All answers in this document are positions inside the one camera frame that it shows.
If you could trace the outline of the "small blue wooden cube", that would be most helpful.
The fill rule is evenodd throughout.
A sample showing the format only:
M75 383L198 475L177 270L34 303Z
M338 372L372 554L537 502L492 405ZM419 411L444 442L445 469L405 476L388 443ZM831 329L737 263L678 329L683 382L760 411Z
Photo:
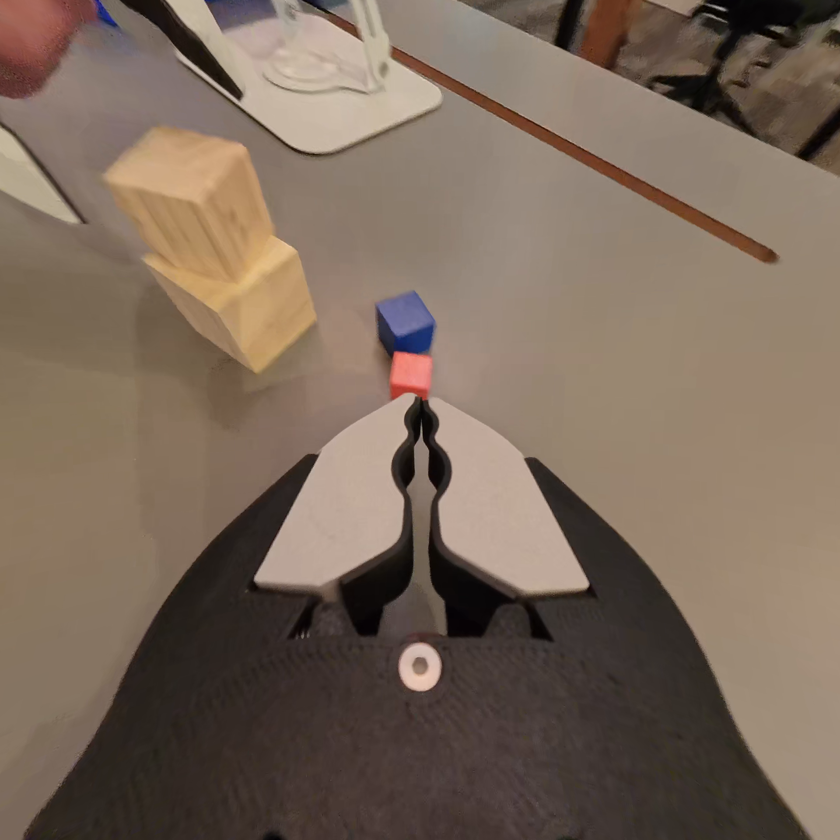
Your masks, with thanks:
M376 302L374 315L378 340L389 357L431 350L436 321L415 290Z

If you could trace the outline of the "brown wooden leg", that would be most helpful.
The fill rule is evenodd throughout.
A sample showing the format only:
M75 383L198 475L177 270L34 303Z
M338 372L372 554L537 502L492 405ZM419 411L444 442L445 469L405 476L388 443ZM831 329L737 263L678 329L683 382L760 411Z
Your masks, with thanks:
M587 19L579 55L611 70L633 26L642 1L597 1Z

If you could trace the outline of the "large plain wooden cube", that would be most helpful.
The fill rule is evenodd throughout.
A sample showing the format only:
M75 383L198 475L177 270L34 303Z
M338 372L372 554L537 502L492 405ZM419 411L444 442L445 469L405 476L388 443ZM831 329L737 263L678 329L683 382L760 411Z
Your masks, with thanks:
M243 144L150 129L103 175L147 246L170 265L239 282L274 234Z
M143 257L189 325L250 371L271 366L316 322L299 253L276 236L236 281Z

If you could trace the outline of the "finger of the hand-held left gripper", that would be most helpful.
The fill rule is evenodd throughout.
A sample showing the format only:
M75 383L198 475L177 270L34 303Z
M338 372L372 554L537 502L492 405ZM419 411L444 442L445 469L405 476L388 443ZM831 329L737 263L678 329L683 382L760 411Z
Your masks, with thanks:
M26 144L1 124L1 191L42 214L70 225L85 218Z
M149 22L172 47L235 100L245 94L245 78L213 13L204 1L122 1Z

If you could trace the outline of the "person's left hand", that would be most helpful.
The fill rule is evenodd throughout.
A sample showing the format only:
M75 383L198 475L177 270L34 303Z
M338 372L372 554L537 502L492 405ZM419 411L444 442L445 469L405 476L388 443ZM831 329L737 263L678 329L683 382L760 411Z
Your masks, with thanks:
M92 1L2 1L2 97L22 99L41 90L96 14Z

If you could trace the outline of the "black chair base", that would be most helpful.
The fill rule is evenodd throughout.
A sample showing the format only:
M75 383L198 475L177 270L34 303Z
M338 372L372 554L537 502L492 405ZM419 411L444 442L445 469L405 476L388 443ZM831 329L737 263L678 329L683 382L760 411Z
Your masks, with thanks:
M726 65L744 39L761 36L788 44L813 25L825 23L838 13L838 2L822 1L725 1L702 2L691 19L705 15L721 21L724 36L712 55L708 69L699 75L656 75L646 88L663 88L664 96L708 117L721 115L735 129L758 139L739 104L723 85Z

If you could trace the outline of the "small red wooden cube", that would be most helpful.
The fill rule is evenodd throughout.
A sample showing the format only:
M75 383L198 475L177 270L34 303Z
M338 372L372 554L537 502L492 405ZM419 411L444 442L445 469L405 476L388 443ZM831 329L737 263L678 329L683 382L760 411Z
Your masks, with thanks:
M391 400L407 394L428 399L433 369L434 360L427 353L395 351L389 379Z

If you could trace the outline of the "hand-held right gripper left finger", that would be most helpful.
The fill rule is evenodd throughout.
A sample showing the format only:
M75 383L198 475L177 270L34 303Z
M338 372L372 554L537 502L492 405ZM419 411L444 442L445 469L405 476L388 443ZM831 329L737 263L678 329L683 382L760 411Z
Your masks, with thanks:
M407 488L420 425L421 399L406 394L328 441L255 573L255 587L340 602L357 630L373 634L413 575Z

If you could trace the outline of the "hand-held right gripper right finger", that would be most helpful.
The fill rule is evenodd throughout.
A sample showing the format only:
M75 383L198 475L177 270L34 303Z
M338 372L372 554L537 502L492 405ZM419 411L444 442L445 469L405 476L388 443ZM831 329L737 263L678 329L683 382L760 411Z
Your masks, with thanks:
M449 636L480 636L497 609L584 595L590 582L523 453L432 397L423 441L435 493L428 559Z

